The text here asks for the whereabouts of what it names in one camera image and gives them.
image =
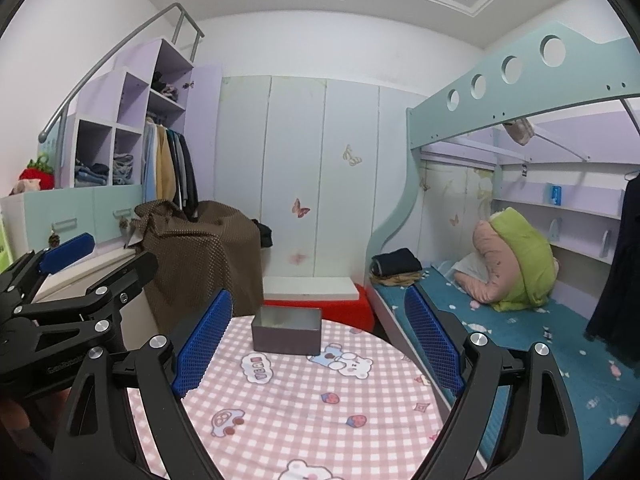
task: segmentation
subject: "blue gripper pad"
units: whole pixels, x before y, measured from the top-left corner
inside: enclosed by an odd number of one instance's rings
[[[171,385],[181,399],[194,390],[207,371],[213,354],[231,321],[233,303],[231,294],[222,290],[203,314],[176,359],[176,373]]]
[[[406,290],[404,312],[436,374],[438,384],[458,396],[465,387],[460,355],[415,286]]]
[[[38,270],[41,274],[55,274],[60,270],[76,263],[80,258],[94,252],[95,241],[89,233],[84,233],[47,251]]]

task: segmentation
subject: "handrail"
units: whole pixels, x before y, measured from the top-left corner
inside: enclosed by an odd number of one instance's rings
[[[184,9],[182,4],[180,4],[179,2],[174,2],[170,6],[166,7],[165,9],[161,10],[160,12],[158,12],[152,18],[149,18],[148,20],[146,20],[145,23],[143,23],[138,28],[136,28],[136,30],[134,30],[132,33],[128,34],[122,41],[118,42],[118,44],[116,46],[114,46],[110,51],[108,51],[107,54],[105,54],[102,57],[102,59],[100,61],[98,61],[98,63],[96,63],[92,67],[92,69],[89,70],[89,72],[86,73],[86,75],[78,82],[78,84],[73,88],[73,90],[71,92],[69,92],[69,95],[65,97],[65,99],[62,101],[62,104],[56,109],[55,113],[49,119],[49,122],[47,122],[47,125],[44,127],[44,129],[38,135],[38,141],[41,144],[47,140],[47,137],[49,137],[49,134],[51,133],[51,130],[53,129],[53,126],[55,126],[56,122],[59,119],[60,119],[59,132],[60,131],[62,131],[62,132],[64,131],[64,127],[65,126],[63,125],[62,116],[66,115],[66,113],[63,114],[63,112],[68,110],[68,107],[69,107],[71,101],[76,97],[76,95],[78,95],[78,92],[81,91],[82,87],[85,84],[88,83],[89,79],[91,79],[92,76],[94,76],[94,74],[96,72],[98,72],[98,70],[100,70],[100,68],[109,59],[111,59],[111,57],[117,51],[119,51],[126,43],[128,43],[134,36],[136,36],[139,32],[141,32],[142,30],[147,28],[149,25],[151,25],[155,20],[157,20],[161,16],[164,16],[167,12],[169,12],[169,10],[172,10],[174,7],[176,7],[177,9],[180,9],[180,19],[178,20],[178,24],[175,27],[175,32],[174,32],[174,36],[172,38],[172,43],[175,44],[175,42],[177,41],[178,34],[180,33],[180,27],[182,26],[182,22],[184,21],[185,18],[187,18],[188,22],[191,23],[193,28],[195,28],[195,30],[196,30],[196,40],[195,40],[195,42],[193,44],[193,49],[191,50],[191,58],[190,58],[191,61],[193,61],[195,59],[195,54],[196,54],[196,48],[198,46],[198,41],[200,40],[200,38],[204,38],[204,33],[202,32],[202,30],[200,30],[200,27],[198,27],[196,22],[193,21],[193,18]],[[56,153],[56,161],[55,162],[56,163],[58,162],[58,154],[57,153]]]

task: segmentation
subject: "drawer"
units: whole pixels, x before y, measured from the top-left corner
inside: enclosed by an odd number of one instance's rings
[[[120,219],[131,220],[133,209],[141,203],[142,186],[94,187],[95,242],[125,234],[120,229]]]
[[[95,237],[94,190],[53,189],[24,194],[24,223],[30,249],[49,246],[52,229],[60,243],[82,233]]]

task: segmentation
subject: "round table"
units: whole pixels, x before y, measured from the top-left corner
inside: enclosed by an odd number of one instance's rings
[[[196,390],[193,427],[229,480],[408,480],[442,428],[434,391],[400,351],[322,321],[319,356],[261,354],[253,317],[231,320]],[[168,478],[137,390],[129,391],[151,471]]]

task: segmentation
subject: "red plush toy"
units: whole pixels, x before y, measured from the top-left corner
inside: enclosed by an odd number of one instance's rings
[[[53,168],[48,164],[49,155],[43,153],[34,162],[33,159],[27,164],[27,169],[24,170],[19,180],[31,180],[32,178],[40,179],[40,190],[53,189],[55,182],[53,179]]]

